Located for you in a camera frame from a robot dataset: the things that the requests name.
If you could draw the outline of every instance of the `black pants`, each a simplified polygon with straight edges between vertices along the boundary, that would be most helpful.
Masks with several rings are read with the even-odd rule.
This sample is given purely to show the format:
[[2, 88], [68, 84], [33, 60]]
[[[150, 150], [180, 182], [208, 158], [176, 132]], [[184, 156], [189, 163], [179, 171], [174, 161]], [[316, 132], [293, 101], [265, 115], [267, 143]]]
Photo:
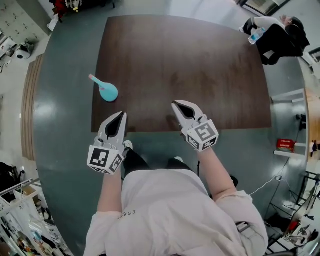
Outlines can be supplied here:
[[291, 219], [281, 217], [278, 213], [274, 214], [267, 221], [274, 228], [279, 228], [284, 233], [291, 223]]
[[[151, 170], [150, 166], [146, 163], [145, 160], [142, 159], [140, 155], [134, 152], [132, 149], [128, 149], [126, 158], [123, 161], [123, 167], [125, 170], [124, 177], [126, 177], [129, 173], [134, 171], [141, 170]], [[189, 166], [185, 163], [180, 162], [177, 159], [171, 158], [168, 160], [166, 168], [167, 170], [190, 170]]]

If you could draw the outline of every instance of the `gray floor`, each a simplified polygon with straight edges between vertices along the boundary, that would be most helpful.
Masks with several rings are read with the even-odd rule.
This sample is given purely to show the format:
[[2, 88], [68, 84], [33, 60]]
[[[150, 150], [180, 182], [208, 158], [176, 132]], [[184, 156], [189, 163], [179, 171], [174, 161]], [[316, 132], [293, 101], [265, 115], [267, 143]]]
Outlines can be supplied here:
[[[58, 24], [47, 47], [34, 105], [36, 162], [47, 202], [65, 241], [75, 255], [82, 255], [91, 216], [96, 211], [102, 175], [86, 166], [91, 133], [92, 82], [108, 17], [120, 15], [173, 15], [213, 22], [237, 30], [251, 14], [232, 0], [123, 0], [116, 9], [94, 8], [72, 15]], [[301, 89], [303, 75], [295, 58], [284, 58], [265, 67], [270, 96]], [[287, 158], [275, 156], [278, 138], [306, 141], [298, 134], [295, 114], [303, 105], [270, 105], [272, 128], [222, 130], [217, 155], [226, 169], [239, 180], [238, 189], [254, 192], [282, 170]], [[181, 156], [197, 169], [195, 152], [178, 132], [129, 133], [135, 150], [154, 168], [163, 167], [170, 157]], [[294, 191], [301, 185], [305, 163], [288, 161], [284, 179]], [[265, 216], [278, 186], [273, 180], [256, 192], [253, 202]], [[282, 181], [274, 202], [290, 200], [288, 185]]]

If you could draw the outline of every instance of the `white shirt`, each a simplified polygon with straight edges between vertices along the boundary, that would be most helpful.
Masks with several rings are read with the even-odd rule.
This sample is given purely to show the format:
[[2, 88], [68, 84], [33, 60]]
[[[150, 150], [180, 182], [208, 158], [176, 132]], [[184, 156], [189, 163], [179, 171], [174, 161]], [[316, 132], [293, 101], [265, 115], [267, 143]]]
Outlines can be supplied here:
[[[285, 25], [274, 17], [255, 17], [253, 20], [259, 28], [264, 28], [265, 31], [267, 31], [273, 24], [277, 24], [281, 28], [285, 29]], [[254, 34], [255, 31], [256, 30], [253, 28], [251, 30], [251, 35]]]
[[[123, 212], [92, 217], [84, 256], [262, 256], [264, 222], [244, 191], [214, 202], [190, 170], [140, 170], [123, 182]], [[236, 223], [247, 222], [246, 237]]]

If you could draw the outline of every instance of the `cabinet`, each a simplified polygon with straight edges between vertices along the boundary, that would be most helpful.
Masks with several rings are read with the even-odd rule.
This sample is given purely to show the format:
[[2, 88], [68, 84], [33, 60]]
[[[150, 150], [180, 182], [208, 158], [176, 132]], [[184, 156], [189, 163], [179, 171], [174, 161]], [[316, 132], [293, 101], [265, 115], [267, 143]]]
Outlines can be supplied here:
[[37, 0], [0, 0], [0, 31], [16, 44], [47, 37], [48, 23], [50, 18]]

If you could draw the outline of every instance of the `dark wooden tabletop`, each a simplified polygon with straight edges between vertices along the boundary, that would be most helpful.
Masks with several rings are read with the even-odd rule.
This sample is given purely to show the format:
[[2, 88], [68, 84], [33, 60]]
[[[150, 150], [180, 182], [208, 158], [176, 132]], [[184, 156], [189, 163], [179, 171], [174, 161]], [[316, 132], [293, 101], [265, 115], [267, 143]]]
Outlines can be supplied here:
[[221, 25], [175, 16], [108, 18], [96, 76], [119, 96], [106, 102], [95, 85], [93, 132], [119, 111], [128, 114], [129, 132], [178, 131], [173, 100], [197, 104], [218, 130], [271, 127], [258, 49]]

